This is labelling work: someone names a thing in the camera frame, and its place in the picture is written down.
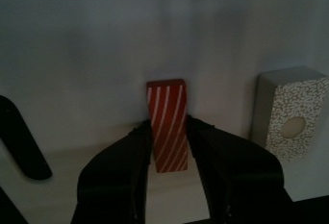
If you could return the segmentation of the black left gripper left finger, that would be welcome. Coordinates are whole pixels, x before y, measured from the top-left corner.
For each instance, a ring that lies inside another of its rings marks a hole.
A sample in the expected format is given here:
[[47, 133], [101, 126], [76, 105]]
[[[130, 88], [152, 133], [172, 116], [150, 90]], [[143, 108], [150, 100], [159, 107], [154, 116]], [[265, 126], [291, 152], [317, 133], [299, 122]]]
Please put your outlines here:
[[146, 224], [150, 154], [144, 121], [83, 168], [71, 224]]

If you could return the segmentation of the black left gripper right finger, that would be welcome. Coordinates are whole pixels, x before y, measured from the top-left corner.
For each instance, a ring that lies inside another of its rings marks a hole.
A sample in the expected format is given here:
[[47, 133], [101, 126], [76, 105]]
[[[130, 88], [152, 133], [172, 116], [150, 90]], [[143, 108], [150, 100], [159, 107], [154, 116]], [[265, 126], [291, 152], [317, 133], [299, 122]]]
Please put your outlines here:
[[211, 224], [289, 224], [293, 201], [277, 157], [259, 145], [188, 117], [186, 134]]

